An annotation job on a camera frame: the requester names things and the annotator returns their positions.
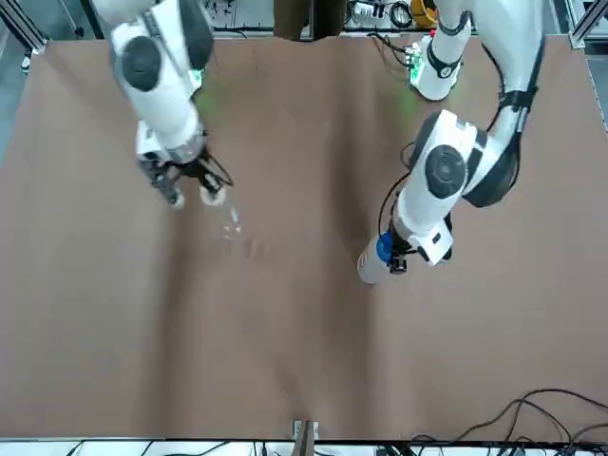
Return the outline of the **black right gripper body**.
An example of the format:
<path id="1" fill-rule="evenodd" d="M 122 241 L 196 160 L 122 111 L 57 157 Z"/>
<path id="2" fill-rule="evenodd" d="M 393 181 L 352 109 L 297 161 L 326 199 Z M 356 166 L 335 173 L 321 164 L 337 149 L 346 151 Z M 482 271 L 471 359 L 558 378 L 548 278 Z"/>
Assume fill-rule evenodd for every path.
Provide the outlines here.
<path id="1" fill-rule="evenodd" d="M 158 176 L 198 178 L 203 177 L 209 171 L 199 158 L 194 158 L 189 162 L 176 162 L 163 161 L 156 155 L 150 157 L 140 155 L 140 168 L 150 179 L 156 179 Z"/>

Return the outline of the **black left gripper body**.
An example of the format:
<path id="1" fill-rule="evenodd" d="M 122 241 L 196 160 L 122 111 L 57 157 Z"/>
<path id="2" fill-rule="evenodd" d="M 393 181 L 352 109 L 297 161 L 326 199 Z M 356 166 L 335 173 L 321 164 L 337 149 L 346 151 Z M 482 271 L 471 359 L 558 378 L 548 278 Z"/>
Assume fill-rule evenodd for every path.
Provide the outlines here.
<path id="1" fill-rule="evenodd" d="M 398 230 L 398 224 L 395 220 L 393 212 L 389 217 L 389 250 L 393 255 L 414 255 L 417 254 L 417 249 L 414 248 L 407 240 L 407 236 L 402 235 Z"/>

